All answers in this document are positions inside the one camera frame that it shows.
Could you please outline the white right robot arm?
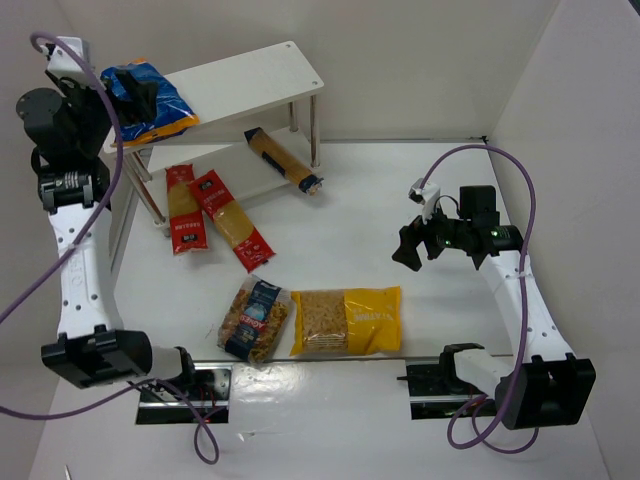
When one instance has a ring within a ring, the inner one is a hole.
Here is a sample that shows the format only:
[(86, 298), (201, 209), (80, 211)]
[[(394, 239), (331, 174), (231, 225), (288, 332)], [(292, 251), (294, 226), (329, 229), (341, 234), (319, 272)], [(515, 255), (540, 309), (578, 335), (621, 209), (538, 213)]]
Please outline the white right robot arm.
[(425, 247), (430, 260), (445, 250), (459, 250), (480, 272), (497, 303), (513, 348), (507, 366), (477, 343), (443, 348), (439, 368), (454, 390), (473, 386), (505, 411), (509, 430), (576, 424), (596, 380), (593, 363), (579, 359), (560, 334), (542, 298), (514, 225), (503, 225), (490, 185), (463, 186), (457, 215), (448, 217), (436, 184), (417, 181), (409, 197), (422, 211), (399, 232), (392, 258), (413, 271), (421, 268)]

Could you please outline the blue and orange pasta bag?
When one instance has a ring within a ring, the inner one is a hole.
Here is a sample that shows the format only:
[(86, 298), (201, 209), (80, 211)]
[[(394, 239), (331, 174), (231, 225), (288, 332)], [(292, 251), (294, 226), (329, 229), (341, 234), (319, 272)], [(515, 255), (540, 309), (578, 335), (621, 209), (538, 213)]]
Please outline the blue and orange pasta bag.
[(125, 147), (179, 136), (200, 119), (178, 89), (151, 63), (138, 59), (102, 71)]

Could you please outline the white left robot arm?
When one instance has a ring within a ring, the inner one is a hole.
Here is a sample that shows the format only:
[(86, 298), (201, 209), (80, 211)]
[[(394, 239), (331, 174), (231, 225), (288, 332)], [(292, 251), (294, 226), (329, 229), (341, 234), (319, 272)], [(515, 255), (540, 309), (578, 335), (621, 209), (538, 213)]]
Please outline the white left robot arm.
[(31, 166), (60, 260), (60, 321), (43, 364), (74, 386), (157, 378), (185, 389), (195, 379), (182, 347), (163, 348), (127, 330), (114, 295), (109, 256), (111, 209), (98, 207), (110, 186), (99, 157), (111, 121), (96, 91), (69, 78), (24, 94), (16, 112), (34, 142)]

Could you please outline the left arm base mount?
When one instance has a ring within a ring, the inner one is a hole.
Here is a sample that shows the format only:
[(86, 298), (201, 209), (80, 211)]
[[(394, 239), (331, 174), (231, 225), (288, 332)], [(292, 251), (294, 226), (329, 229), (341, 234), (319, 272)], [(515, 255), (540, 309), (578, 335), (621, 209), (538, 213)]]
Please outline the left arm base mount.
[[(209, 424), (226, 424), (232, 380), (231, 363), (196, 362), (195, 383), (183, 394)], [(194, 424), (184, 400), (157, 382), (139, 390), (136, 425)]]

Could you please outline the red spaghetti pack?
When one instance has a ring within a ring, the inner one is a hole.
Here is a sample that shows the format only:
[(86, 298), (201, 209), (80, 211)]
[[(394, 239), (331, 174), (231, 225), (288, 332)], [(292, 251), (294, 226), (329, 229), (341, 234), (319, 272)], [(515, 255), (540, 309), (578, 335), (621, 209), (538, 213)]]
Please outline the red spaghetti pack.
[(208, 249), (200, 205), (189, 184), (195, 179), (191, 164), (165, 169), (168, 215), (174, 256)]
[(215, 170), (191, 181), (188, 187), (248, 273), (275, 256)]

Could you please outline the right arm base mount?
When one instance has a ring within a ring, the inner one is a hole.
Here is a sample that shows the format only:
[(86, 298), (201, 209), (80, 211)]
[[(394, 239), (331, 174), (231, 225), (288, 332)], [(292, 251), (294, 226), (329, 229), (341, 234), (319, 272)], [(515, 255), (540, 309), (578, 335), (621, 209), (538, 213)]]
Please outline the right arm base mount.
[(450, 384), (435, 358), (406, 360), (397, 380), (407, 387), (412, 420), (450, 419), (466, 401), (481, 395), (471, 384)]

